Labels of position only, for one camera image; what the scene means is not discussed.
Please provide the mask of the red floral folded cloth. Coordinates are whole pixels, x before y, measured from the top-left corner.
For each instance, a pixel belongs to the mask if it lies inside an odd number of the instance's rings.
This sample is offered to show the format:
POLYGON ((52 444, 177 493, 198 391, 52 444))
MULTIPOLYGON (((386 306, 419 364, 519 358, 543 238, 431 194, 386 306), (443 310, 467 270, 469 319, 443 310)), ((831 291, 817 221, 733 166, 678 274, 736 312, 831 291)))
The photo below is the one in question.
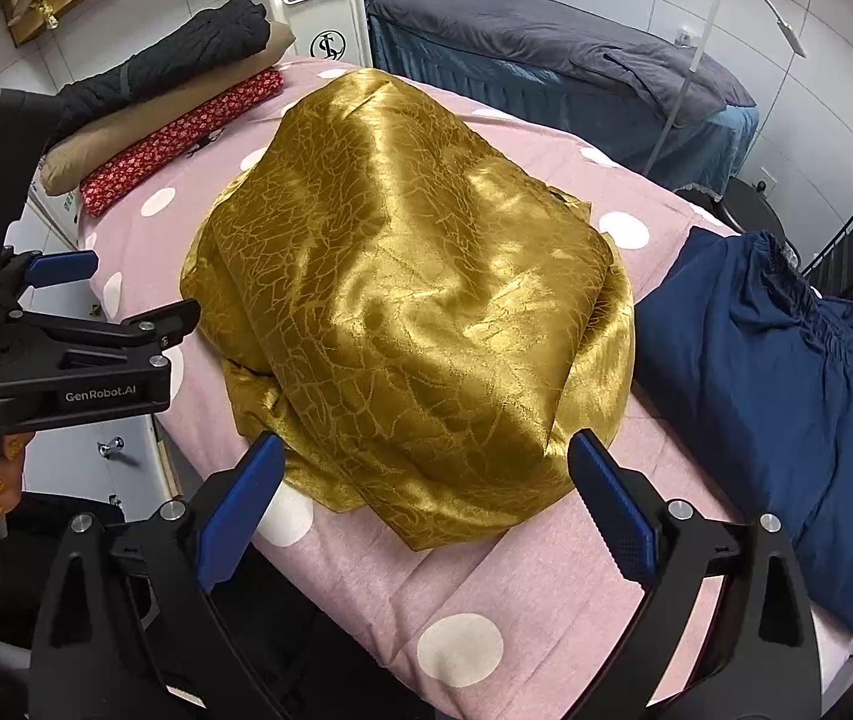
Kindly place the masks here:
POLYGON ((115 154, 79 184, 86 213, 93 218, 104 215, 175 158, 282 93, 284 84, 278 68, 266 68, 115 154))

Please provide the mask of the grey covered massage bed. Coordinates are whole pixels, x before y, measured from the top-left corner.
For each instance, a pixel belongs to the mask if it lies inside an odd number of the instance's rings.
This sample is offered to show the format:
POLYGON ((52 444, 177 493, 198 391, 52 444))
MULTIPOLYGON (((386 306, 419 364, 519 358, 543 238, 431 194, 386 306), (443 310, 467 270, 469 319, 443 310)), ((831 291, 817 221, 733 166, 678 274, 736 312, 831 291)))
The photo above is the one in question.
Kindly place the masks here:
POLYGON ((555 0, 367 0, 374 62, 565 130, 669 190, 723 195, 758 127, 713 57, 555 0))

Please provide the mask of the tan folded garment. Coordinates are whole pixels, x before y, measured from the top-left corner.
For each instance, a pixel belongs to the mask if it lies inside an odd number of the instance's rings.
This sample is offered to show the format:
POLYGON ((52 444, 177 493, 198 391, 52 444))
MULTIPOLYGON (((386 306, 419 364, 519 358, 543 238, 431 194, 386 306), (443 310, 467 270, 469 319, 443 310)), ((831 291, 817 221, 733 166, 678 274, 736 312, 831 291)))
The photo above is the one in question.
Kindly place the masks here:
POLYGON ((166 93, 112 112, 52 146, 39 166, 39 181, 45 193, 71 192, 120 151, 260 71, 277 65, 293 46, 294 34, 282 21, 270 21, 268 26, 270 37, 259 54, 205 71, 166 93))

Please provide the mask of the navy blue folded garment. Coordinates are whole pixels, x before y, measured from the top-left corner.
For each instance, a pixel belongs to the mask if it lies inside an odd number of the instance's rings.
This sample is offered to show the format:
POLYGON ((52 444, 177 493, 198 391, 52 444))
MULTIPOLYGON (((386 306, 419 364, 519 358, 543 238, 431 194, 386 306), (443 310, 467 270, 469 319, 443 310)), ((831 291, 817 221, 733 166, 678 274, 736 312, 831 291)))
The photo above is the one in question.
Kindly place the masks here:
POLYGON ((695 227, 638 302, 634 378, 746 517, 778 515, 807 591, 853 634, 853 302, 768 232, 695 227))

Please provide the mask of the gold satin fur-lined coat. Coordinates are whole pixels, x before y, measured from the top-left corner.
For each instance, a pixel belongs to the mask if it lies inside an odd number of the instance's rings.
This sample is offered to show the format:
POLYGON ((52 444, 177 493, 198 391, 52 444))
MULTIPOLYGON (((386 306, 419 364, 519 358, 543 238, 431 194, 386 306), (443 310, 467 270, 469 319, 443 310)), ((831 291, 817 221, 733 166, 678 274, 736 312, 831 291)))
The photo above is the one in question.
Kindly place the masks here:
POLYGON ((633 378, 633 289, 591 208, 452 110, 362 68, 283 115, 198 227, 202 309, 237 431, 293 488, 412 550, 496 535, 573 488, 633 378))

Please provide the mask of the pink polka dot bedsheet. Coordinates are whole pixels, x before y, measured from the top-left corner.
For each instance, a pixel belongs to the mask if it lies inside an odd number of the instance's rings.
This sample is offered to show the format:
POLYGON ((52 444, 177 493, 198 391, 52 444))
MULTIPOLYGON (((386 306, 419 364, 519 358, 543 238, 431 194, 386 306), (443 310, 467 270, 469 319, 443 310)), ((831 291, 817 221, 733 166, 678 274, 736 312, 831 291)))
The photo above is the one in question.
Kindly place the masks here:
MULTIPOLYGON (((177 298, 188 246, 216 197, 259 162, 283 115, 343 68, 293 57, 280 71, 277 98, 85 221, 107 316, 123 319, 177 298)), ((573 135, 457 94, 442 93, 441 103, 529 174, 589 203, 638 291, 664 278, 692 227, 713 226, 706 211, 573 135)), ((456 718, 563 715, 641 596, 618 575, 577 496, 496 538, 417 553, 373 512, 335 514, 282 488, 255 546, 311 610, 456 718)))

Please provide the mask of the black folded garment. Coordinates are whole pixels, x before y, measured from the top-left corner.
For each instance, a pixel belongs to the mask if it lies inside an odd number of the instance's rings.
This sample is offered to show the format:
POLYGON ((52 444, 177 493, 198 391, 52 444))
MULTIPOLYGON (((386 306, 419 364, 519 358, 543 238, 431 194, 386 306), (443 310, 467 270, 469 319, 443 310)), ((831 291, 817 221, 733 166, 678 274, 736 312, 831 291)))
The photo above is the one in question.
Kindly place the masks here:
POLYGON ((62 115, 50 137, 58 145, 85 125, 156 98, 207 71, 247 59, 267 47, 267 9, 252 0, 205 8, 156 44, 109 70, 63 86, 62 115))

